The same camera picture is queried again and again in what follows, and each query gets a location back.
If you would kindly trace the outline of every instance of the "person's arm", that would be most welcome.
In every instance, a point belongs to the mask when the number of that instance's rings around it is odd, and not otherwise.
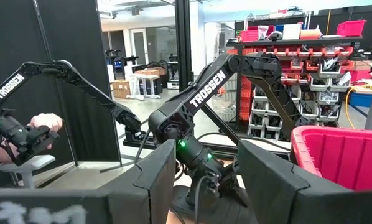
[[[33,128],[37,128],[37,127],[42,126],[42,125],[46,125],[52,131],[57,132],[58,130],[60,130],[60,128],[62,128],[63,121],[56,114],[50,113],[50,114],[40,114],[40,115],[34,116],[31,119],[31,122],[29,124],[29,126],[31,126]],[[9,145],[11,146],[12,152],[13,152],[14,156],[16,157],[19,154],[16,151],[17,148],[12,144],[9,144]],[[0,163],[9,163],[9,162],[12,162],[11,158],[6,153],[6,151],[3,148],[0,147]]]

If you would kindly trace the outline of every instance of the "yellow cable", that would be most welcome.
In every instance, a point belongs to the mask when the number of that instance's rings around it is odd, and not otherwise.
[[[331,14],[331,9],[328,10],[327,30],[325,31],[325,35],[328,35],[328,25],[330,25],[330,14]]]
[[[355,126],[353,125],[352,121],[350,120],[349,118],[349,113],[348,113],[348,98],[349,98],[349,94],[352,92],[352,90],[354,90],[353,87],[350,88],[350,90],[348,91],[348,93],[346,94],[346,99],[345,99],[345,113],[346,113],[346,118],[348,119],[348,122],[349,124],[352,126],[353,129],[356,129]]]

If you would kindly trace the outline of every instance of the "door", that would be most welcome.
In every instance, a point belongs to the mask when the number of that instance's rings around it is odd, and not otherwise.
[[[136,60],[137,64],[145,65],[149,63],[147,53],[146,29],[131,30],[132,54],[139,56]]]

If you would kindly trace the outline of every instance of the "human hand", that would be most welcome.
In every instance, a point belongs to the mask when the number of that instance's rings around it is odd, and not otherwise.
[[[38,128],[39,126],[47,126],[51,131],[57,132],[63,126],[63,120],[56,114],[39,114],[31,119],[29,124],[32,128]]]

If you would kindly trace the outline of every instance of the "black robotic arm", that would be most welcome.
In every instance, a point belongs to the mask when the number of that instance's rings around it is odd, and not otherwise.
[[[7,80],[0,85],[0,139],[1,136],[18,148],[19,155],[15,158],[11,150],[6,150],[13,162],[21,165],[38,152],[44,150],[58,135],[50,131],[48,127],[31,128],[22,126],[8,110],[2,109],[1,105],[28,79],[45,75],[69,83],[90,95],[97,103],[104,106],[115,117],[115,120],[125,125],[128,132],[136,135],[135,138],[143,138],[141,122],[131,110],[105,95],[102,91],[93,86],[88,80],[67,61],[61,60],[52,63],[26,62],[15,71]]]
[[[192,133],[195,126],[193,116],[199,109],[209,108],[205,105],[207,101],[235,73],[246,76],[263,89],[283,120],[282,135],[285,138],[289,138],[296,126],[310,124],[309,120],[301,116],[282,85],[281,66],[275,55],[220,55],[203,69],[186,90],[171,98],[149,117],[149,128],[158,143],[168,139],[178,142],[177,160],[186,165],[187,174],[192,178],[192,186],[186,196],[186,202],[191,206],[195,203],[195,194],[199,187],[197,183],[202,178],[206,179],[202,186],[207,192],[201,196],[204,197],[201,198],[202,201],[212,202],[211,206],[216,206],[215,197],[232,195],[240,204],[247,205],[246,195],[240,191],[236,180],[237,159],[232,165],[223,167],[223,163],[210,153],[209,148],[203,147]],[[238,145],[240,138],[236,134],[229,137]]]

